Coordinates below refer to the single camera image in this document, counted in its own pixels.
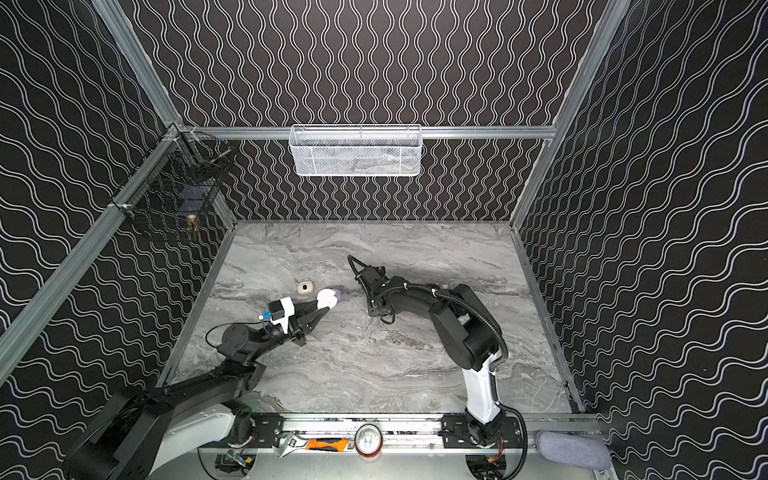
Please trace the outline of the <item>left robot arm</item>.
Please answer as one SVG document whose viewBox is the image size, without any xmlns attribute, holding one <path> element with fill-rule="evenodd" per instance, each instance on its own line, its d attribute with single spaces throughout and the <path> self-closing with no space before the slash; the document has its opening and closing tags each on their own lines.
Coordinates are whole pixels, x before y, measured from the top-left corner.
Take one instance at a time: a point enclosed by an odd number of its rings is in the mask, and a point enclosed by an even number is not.
<svg viewBox="0 0 768 480">
<path fill-rule="evenodd" d="M 303 345 L 338 303 L 325 289 L 309 302 L 284 297 L 255 322 L 227 326 L 215 346 L 222 362 L 207 373 L 149 390 L 115 394 L 66 454 L 68 479 L 145 479 L 188 451 L 210 442 L 246 445 L 251 410 L 240 397 L 266 369 L 259 359 L 287 343 Z"/>
</svg>

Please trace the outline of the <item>white round earbud case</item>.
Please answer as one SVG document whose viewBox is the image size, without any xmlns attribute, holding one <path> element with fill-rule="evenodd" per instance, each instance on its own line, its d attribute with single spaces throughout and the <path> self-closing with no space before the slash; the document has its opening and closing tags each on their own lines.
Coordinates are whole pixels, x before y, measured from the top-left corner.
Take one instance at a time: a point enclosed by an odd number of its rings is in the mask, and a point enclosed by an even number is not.
<svg viewBox="0 0 768 480">
<path fill-rule="evenodd" d="M 339 302 L 338 292 L 335 289 L 322 289 L 316 295 L 317 308 L 334 308 Z"/>
</svg>

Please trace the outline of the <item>beige earbud charging case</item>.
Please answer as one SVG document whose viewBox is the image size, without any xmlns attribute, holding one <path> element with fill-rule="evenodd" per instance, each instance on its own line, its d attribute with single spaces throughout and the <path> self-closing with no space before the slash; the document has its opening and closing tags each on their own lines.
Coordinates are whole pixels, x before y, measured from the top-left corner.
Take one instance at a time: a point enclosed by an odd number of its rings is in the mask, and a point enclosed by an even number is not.
<svg viewBox="0 0 768 480">
<path fill-rule="evenodd" d="M 308 295 L 315 290 L 314 283 L 311 280 L 301 281 L 297 284 L 297 292 L 301 295 Z"/>
</svg>

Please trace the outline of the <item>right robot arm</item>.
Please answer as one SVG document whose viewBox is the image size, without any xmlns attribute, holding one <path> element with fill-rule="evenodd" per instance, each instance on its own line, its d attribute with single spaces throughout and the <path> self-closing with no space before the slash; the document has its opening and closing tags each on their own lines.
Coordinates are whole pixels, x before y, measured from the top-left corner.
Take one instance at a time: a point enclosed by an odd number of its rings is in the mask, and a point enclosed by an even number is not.
<svg viewBox="0 0 768 480">
<path fill-rule="evenodd" d="M 364 266 L 354 274 L 371 317 L 406 312 L 432 322 L 449 358 L 462 370 L 467 393 L 465 436 L 478 446 L 496 446 L 506 413 L 498 395 L 496 369 L 508 346 L 496 319 L 465 284 L 453 289 L 388 277 L 383 267 Z"/>
</svg>

